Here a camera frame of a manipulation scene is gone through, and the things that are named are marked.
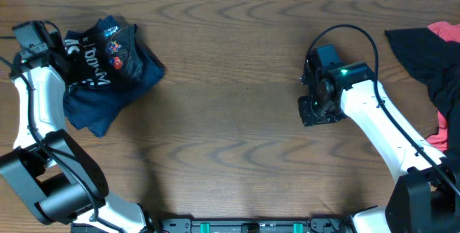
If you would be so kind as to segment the black orange patterned jersey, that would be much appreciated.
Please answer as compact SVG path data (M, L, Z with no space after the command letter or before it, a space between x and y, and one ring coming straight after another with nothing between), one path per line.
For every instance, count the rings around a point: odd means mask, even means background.
M128 88L141 81L144 63L136 51L137 27L115 25L80 37L68 37L65 49L77 63L69 75L74 86Z

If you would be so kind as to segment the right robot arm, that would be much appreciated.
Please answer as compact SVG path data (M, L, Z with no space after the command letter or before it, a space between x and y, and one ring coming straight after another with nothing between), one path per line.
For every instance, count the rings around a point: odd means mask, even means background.
M350 216L343 232L458 232L459 158L429 145L388 99L365 63L306 63L298 100L305 126L352 119L374 145L395 187L385 207Z

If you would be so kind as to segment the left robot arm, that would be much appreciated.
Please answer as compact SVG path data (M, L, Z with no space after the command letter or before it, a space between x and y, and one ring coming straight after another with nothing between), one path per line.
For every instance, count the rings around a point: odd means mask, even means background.
M65 82L53 52L18 52L11 80L20 97L20 125L1 177L42 224L69 224L72 232L159 232L144 209L110 192L96 161L61 126Z

